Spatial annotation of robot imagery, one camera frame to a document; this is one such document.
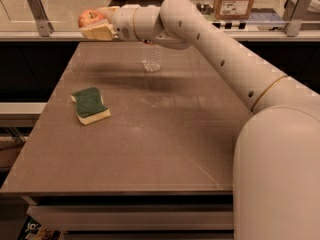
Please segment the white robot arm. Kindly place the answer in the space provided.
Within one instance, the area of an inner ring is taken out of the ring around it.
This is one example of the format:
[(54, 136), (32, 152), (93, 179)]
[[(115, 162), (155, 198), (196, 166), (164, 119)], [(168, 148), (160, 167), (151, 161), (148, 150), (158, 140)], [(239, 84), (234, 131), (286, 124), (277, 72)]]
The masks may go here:
[(213, 26), (189, 0), (104, 7), (87, 39), (194, 46), (252, 112), (233, 162), (235, 240), (320, 240), (320, 95)]

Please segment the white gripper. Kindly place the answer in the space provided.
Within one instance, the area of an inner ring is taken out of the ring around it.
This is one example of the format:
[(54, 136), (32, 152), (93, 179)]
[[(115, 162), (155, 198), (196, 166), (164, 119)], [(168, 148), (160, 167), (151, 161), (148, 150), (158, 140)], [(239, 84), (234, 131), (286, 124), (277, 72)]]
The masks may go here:
[(97, 8), (97, 11), (107, 19), (112, 18), (112, 24), (107, 20), (102, 20), (82, 27), (80, 32), (84, 38), (89, 40), (112, 41), (117, 33), (121, 41), (137, 42), (138, 37), (134, 30), (134, 15), (138, 8), (139, 5), (137, 4), (124, 5), (120, 8), (119, 6)]

